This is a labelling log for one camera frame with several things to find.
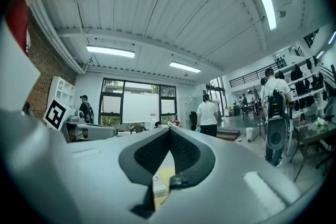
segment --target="black backpack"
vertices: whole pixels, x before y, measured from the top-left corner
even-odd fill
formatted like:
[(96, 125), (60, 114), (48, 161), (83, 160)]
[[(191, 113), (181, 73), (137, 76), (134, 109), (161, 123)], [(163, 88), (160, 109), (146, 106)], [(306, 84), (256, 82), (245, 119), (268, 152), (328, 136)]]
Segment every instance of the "black backpack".
[(89, 103), (85, 103), (85, 104), (88, 107), (88, 112), (85, 116), (85, 121), (88, 123), (93, 123), (93, 119), (94, 119), (93, 109)]

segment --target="red object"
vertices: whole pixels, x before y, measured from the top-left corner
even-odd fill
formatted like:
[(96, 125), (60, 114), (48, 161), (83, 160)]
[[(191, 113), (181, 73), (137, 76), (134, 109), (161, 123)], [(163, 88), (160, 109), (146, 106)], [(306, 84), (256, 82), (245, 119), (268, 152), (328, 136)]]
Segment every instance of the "red object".
[(25, 0), (13, 0), (7, 13), (6, 22), (16, 42), (26, 55), (27, 29), (28, 29), (28, 6)]

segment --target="white bin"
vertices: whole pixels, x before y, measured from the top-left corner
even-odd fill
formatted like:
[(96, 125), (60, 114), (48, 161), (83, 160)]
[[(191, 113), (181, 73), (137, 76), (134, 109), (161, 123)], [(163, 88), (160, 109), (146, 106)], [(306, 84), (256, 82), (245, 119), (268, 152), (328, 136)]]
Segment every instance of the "white bin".
[(246, 140), (247, 140), (247, 142), (252, 142), (252, 132), (253, 132), (253, 128), (246, 128)]

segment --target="white t-shirt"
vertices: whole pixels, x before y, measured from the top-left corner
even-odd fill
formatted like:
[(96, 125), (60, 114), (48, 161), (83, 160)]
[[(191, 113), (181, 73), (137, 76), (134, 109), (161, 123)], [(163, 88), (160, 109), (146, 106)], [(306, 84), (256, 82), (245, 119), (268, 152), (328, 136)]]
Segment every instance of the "white t-shirt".
[(290, 92), (289, 86), (287, 82), (283, 79), (269, 79), (266, 84), (261, 88), (261, 100), (265, 104), (267, 102), (268, 96), (273, 94), (274, 89), (282, 92), (283, 94), (287, 94)]
[(218, 112), (215, 104), (209, 101), (203, 102), (198, 106), (197, 114), (201, 115), (200, 125), (217, 125), (215, 113)]

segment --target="ceiling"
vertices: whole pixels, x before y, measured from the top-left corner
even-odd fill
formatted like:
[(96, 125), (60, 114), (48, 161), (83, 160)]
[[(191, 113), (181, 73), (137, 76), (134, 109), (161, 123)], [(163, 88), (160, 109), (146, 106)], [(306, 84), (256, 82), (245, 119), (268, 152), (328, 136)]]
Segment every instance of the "ceiling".
[[(200, 83), (272, 54), (326, 24), (325, 0), (272, 0), (270, 31), (260, 0), (47, 0), (61, 42), (88, 70), (150, 74)], [(285, 10), (286, 16), (279, 17)], [(132, 50), (135, 58), (87, 52), (86, 45)], [(200, 73), (169, 67), (176, 61)]]

